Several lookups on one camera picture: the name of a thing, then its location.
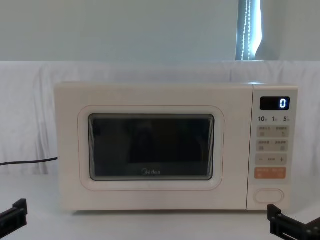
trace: door release button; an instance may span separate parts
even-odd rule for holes
[[[254,200],[260,204],[276,204],[284,199],[280,189],[259,189],[254,194]]]

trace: white fabric backdrop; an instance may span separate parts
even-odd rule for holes
[[[320,62],[214,62],[123,66],[87,62],[0,62],[0,162],[57,156],[53,87],[65,81],[251,82],[299,86],[294,176],[319,176]],[[56,174],[58,162],[1,166],[0,173]]]

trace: black clamp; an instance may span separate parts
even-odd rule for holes
[[[20,199],[12,208],[0,213],[0,239],[27,225],[27,200]]]
[[[281,213],[273,204],[268,205],[270,233],[285,240],[320,240],[320,217],[303,224]]]

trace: midea logo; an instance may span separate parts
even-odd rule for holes
[[[141,174],[143,176],[157,176],[157,175],[160,175],[160,171],[157,171],[157,170],[154,170],[154,169],[142,168],[141,169]]]

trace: microwave oven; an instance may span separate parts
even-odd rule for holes
[[[290,204],[296,86],[66,82],[54,95],[66,210]]]

